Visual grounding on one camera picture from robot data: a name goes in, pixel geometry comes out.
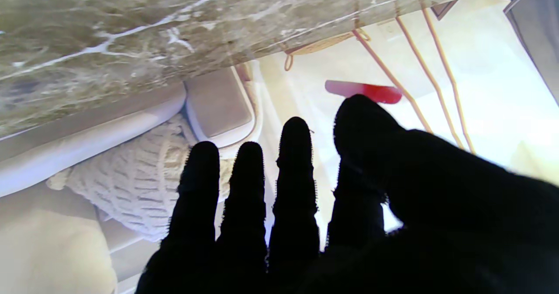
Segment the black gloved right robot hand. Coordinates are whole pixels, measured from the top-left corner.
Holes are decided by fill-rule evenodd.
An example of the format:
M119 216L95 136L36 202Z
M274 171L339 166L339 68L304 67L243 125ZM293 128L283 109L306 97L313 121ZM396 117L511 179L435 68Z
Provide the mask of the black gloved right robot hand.
M558 292L555 185L404 129L360 94L338 109L334 144L341 162L323 252L306 121L282 129L269 242L260 145L239 148L217 238L217 147L192 147L168 235L136 293Z

